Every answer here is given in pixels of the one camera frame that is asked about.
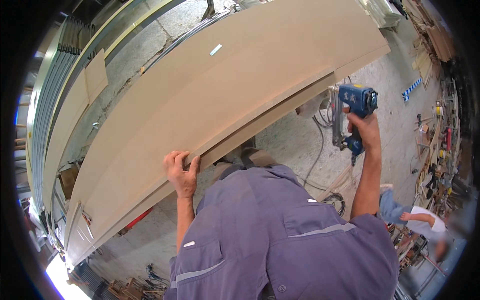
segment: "forearm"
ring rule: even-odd
[[[365,151],[363,170],[353,199],[350,218],[363,214],[374,215],[378,211],[381,173],[382,151],[380,147]]]
[[[193,198],[177,198],[177,253],[180,251],[183,236],[194,218]]]
[[[430,227],[435,224],[435,218],[429,214],[410,214],[410,220],[428,222]]]

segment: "concrete floor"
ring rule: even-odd
[[[215,6],[218,9],[231,3],[218,0],[215,1]],[[131,24],[132,20],[136,20],[154,4],[150,0],[142,3],[143,6],[133,13],[135,16],[125,20],[124,26]],[[151,23],[115,57],[107,66],[108,86],[82,119],[68,146],[64,163],[85,155],[88,146],[84,145],[97,132],[91,124],[98,121],[101,125],[105,121],[128,88],[138,79],[140,67],[158,55],[165,44],[198,23],[205,8],[206,1],[187,0],[160,17],[157,22]],[[382,183],[393,183],[395,198],[401,203],[411,204],[414,200],[416,175],[410,174],[410,168],[420,167],[419,160],[414,158],[417,155],[414,121],[418,113],[424,117],[431,115],[439,83],[431,79],[428,90],[422,85],[417,87],[410,94],[410,100],[404,103],[401,92],[419,77],[418,71],[412,70],[413,58],[408,55],[417,33],[406,20],[400,22],[397,33],[381,31],[389,42],[391,52],[350,77],[355,83],[374,87],[380,94],[376,113],[383,149]],[[324,149],[309,181],[328,187],[350,163],[350,152],[340,152],[334,148],[331,129],[322,130]],[[311,119],[297,117],[295,112],[291,112],[256,135],[256,143],[257,147],[268,151],[277,162],[292,168],[299,177],[305,177],[319,153],[322,140]],[[235,153],[229,154],[229,158],[238,159]],[[362,163],[362,157],[359,157],[352,173],[336,190],[345,199],[347,209],[343,218],[346,220],[349,219]],[[195,206],[209,186],[212,173],[213,167],[209,167],[199,174],[198,189],[194,196]],[[322,192],[310,186],[306,189],[313,197],[318,197]],[[102,245],[103,255],[93,254],[90,263],[107,280],[125,280],[132,276],[146,278],[145,267],[150,263],[154,264],[154,269],[160,276],[169,278],[168,261],[175,255],[176,249],[176,223],[176,199],[164,199],[127,234],[114,236]]]

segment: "wooden panel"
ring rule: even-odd
[[[61,157],[75,125],[87,106],[95,100],[107,84],[105,58],[102,49],[81,71],[77,80],[73,83],[53,127],[43,168],[42,199],[45,207],[50,208],[53,186]]]
[[[92,217],[94,246],[173,192],[165,154],[189,150],[205,168],[388,51],[354,0],[277,0],[197,33],[130,88],[85,157],[71,205]],[[73,263],[93,249],[78,256],[78,239],[67,237]]]

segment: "white shirt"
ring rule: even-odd
[[[436,232],[444,232],[446,231],[445,223],[440,219],[436,214],[432,213],[429,210],[426,210],[423,207],[414,206],[412,208],[411,214],[429,214],[435,218],[435,223],[432,227],[428,222],[423,221],[414,221],[409,220],[407,222],[407,227],[411,229],[413,232],[419,233],[426,237],[427,240],[431,239]]]

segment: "person in jeans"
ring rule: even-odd
[[[242,164],[216,165],[214,183],[193,209],[200,158],[164,160],[177,191],[177,256],[170,260],[170,299],[390,300],[398,257],[379,208],[382,157],[375,114],[349,114],[365,147],[351,219],[319,203],[294,172],[264,150],[246,147]]]
[[[394,224],[403,224],[428,241],[429,256],[441,262],[445,260],[453,239],[448,234],[444,221],[431,211],[413,205],[401,205],[393,198],[393,185],[381,187],[380,210],[378,216]]]

